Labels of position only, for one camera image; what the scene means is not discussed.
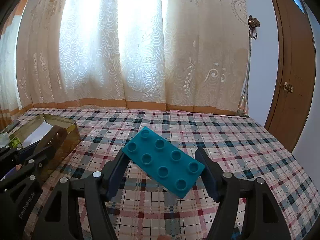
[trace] curtain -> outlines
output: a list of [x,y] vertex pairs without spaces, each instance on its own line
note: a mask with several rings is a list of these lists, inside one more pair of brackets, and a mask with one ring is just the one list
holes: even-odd
[[0,131],[23,112],[16,79],[16,44],[23,9],[21,0],[4,24],[0,37]]
[[235,114],[247,37],[245,0],[29,0],[21,103]]

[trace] teal lego brick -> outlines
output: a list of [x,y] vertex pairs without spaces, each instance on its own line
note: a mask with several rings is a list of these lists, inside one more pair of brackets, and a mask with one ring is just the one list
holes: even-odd
[[179,198],[195,184],[204,165],[144,127],[122,150],[145,173]]

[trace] lego stud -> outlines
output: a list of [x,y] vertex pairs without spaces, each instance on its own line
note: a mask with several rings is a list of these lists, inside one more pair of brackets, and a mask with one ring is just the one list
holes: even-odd
[[66,183],[68,181],[68,178],[67,177],[62,177],[60,179],[60,183]]
[[226,179],[230,179],[232,177],[232,173],[231,172],[228,172],[228,171],[225,171],[223,174],[223,177],[225,177]]
[[137,145],[135,142],[128,143],[127,149],[129,152],[134,152],[137,148]]
[[185,190],[186,187],[187,187],[187,183],[186,183],[186,181],[184,179],[178,179],[176,181],[177,190],[181,190],[182,191],[182,190]]
[[177,162],[181,159],[181,152],[178,150],[174,150],[173,152],[171,152],[171,159],[174,162]]
[[141,137],[142,137],[143,139],[147,139],[148,136],[149,136],[149,134],[150,134],[150,132],[149,132],[149,130],[147,130],[147,129],[144,129],[144,130],[142,130],[142,131],[140,132],[140,135],[141,135]]
[[94,173],[92,173],[92,176],[94,176],[95,178],[98,178],[101,176],[101,171],[95,171]]
[[191,162],[191,163],[189,163],[189,165],[188,165],[188,171],[190,172],[190,173],[196,173],[197,171],[198,171],[198,169],[199,169],[199,165],[198,165],[198,163],[196,163],[196,162]]
[[161,178],[161,179],[165,179],[166,177],[168,177],[168,168],[166,166],[160,166],[158,168],[158,176]]
[[148,153],[143,154],[143,155],[141,156],[141,161],[142,161],[142,163],[145,164],[145,165],[151,164],[151,162],[152,162],[151,155],[148,154]]
[[157,150],[162,150],[164,147],[164,141],[162,139],[156,140],[155,146]]
[[257,178],[257,182],[262,185],[265,182],[265,180],[259,177]]

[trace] bed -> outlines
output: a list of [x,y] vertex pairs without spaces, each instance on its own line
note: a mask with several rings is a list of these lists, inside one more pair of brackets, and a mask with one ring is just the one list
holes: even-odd
[[[205,147],[213,161],[238,178],[263,177],[283,211],[292,239],[302,239],[320,213],[319,193],[311,178],[291,153],[251,118],[182,111],[35,108],[20,116],[20,126],[40,113],[76,120],[82,142],[43,185],[25,229],[26,238],[61,177],[80,179],[101,170],[144,126],[190,156],[194,157],[198,147]],[[160,234],[181,240],[203,239],[218,208],[201,178],[184,199],[177,199],[133,163],[129,163],[117,195],[106,205],[120,240],[156,239]],[[244,208],[245,199],[240,199],[234,237],[241,232]],[[84,199],[79,199],[79,209],[84,239],[92,239]]]

